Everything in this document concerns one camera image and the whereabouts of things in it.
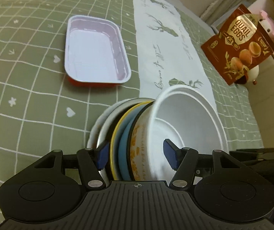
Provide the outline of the white floral plate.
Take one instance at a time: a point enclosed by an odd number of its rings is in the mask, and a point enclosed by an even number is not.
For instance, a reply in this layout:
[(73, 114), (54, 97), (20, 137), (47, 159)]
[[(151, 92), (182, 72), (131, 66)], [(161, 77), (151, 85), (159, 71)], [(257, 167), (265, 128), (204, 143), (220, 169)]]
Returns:
[(111, 112), (116, 107), (118, 107), (121, 104), (123, 104), (127, 101), (130, 101), (130, 100), (132, 100), (132, 99), (125, 99), (125, 100), (119, 101), (103, 111), (103, 113), (98, 117), (98, 119), (96, 120), (94, 126), (92, 127), (92, 129), (90, 131), (89, 139), (88, 139), (88, 142), (86, 145), (87, 149), (92, 149), (92, 148), (96, 147), (96, 142), (98, 139), (98, 135), (100, 133), (100, 129), (101, 129), (103, 123), (105, 122), (105, 120), (107, 119), (107, 117), (111, 114)]

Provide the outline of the blue ceramic bowl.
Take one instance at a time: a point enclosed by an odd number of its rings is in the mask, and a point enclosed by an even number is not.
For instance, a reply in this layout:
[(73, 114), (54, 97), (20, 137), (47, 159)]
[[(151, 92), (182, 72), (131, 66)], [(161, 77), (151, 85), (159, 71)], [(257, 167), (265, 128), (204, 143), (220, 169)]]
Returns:
[(121, 176), (122, 176), (122, 180), (124, 180), (124, 181), (132, 181), (133, 180), (133, 175), (130, 175), (130, 169), (131, 169), (130, 165), (129, 165), (130, 144), (128, 143), (128, 140), (129, 140), (129, 133), (130, 133), (132, 124), (134, 122), (134, 119), (132, 119), (129, 122), (129, 124), (126, 126), (126, 128), (125, 128), (125, 130), (122, 134), (122, 137), (120, 139), (119, 148), (118, 148), (118, 165), (119, 165), (119, 168), (120, 168), (120, 173), (121, 173)]

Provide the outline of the stainless steel bowl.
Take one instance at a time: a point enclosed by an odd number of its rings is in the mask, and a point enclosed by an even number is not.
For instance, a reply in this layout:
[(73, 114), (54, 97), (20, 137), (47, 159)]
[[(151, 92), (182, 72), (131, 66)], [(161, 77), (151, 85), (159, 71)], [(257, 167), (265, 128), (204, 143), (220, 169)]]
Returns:
[[(120, 117), (132, 106), (141, 103), (142, 101), (145, 101), (148, 99), (144, 98), (134, 98), (130, 101), (127, 101), (120, 106), (116, 107), (111, 114), (107, 117), (105, 122), (103, 123), (100, 133), (98, 135), (98, 139), (96, 142), (96, 147), (97, 148), (103, 141), (109, 141), (111, 142), (111, 137), (113, 135), (113, 131), (116, 127), (117, 122), (119, 121)], [(105, 168), (100, 171), (101, 176), (103, 177), (104, 181), (106, 184), (109, 184), (110, 181), (113, 181), (113, 175), (111, 173), (110, 169), (110, 156), (108, 163), (106, 164)]]

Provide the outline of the white plastic noodle bowl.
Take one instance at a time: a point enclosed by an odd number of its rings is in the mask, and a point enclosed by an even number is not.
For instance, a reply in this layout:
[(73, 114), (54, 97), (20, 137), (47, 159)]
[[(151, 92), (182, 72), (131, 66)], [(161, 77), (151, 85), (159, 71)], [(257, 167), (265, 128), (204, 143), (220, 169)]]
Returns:
[(180, 149), (189, 147), (200, 154), (211, 154), (216, 149), (229, 151), (216, 110), (200, 92), (187, 85), (163, 90), (134, 119), (130, 162), (136, 181), (171, 181), (175, 171), (163, 153), (165, 139)]

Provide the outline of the beige sofa backrest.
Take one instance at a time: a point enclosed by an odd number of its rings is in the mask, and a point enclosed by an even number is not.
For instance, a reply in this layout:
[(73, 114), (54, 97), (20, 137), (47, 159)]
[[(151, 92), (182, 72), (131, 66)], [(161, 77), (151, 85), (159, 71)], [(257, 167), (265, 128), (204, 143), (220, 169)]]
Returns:
[(249, 101), (259, 126), (263, 144), (274, 147), (274, 59), (267, 58), (259, 65), (257, 84), (248, 83)]

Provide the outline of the white egg shaped lamp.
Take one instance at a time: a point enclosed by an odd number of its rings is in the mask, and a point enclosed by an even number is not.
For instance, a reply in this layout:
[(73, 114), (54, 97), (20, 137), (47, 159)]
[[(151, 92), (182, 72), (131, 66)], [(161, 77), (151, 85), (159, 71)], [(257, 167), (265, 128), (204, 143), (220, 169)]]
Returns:
[(247, 83), (257, 84), (257, 77), (259, 75), (259, 66), (255, 66), (253, 69), (248, 71), (243, 77), (235, 81), (236, 84), (245, 85)]

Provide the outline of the red rectangular foil tray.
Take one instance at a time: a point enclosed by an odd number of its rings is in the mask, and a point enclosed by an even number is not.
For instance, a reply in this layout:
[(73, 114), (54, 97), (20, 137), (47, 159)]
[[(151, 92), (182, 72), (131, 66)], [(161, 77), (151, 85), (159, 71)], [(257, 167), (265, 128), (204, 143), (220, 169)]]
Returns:
[(129, 81), (132, 73), (120, 28), (83, 15), (68, 20), (64, 67), (79, 87), (113, 87)]

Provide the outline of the white deer table runner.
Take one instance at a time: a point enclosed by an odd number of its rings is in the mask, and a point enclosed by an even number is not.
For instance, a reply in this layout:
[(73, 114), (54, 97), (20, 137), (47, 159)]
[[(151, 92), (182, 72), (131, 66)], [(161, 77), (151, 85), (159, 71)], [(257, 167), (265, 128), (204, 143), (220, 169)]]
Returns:
[(211, 83), (176, 8), (164, 0), (133, 0), (140, 97), (176, 84), (198, 90), (215, 108)]

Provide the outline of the red quail eggs bag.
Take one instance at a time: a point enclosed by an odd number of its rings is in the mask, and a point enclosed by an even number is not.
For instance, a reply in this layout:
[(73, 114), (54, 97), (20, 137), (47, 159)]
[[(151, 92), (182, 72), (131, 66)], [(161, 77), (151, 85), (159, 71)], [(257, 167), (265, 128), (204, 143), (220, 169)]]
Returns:
[(232, 85), (274, 53), (274, 42), (259, 16), (241, 4), (201, 49), (223, 80)]

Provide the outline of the pink plush toy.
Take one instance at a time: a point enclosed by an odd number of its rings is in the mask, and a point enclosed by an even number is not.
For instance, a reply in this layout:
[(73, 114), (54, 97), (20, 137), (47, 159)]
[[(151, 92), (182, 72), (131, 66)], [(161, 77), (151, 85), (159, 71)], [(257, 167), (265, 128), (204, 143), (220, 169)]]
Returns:
[(274, 20), (271, 19), (268, 13), (264, 10), (260, 10), (259, 23), (270, 36), (270, 38), (274, 40)]

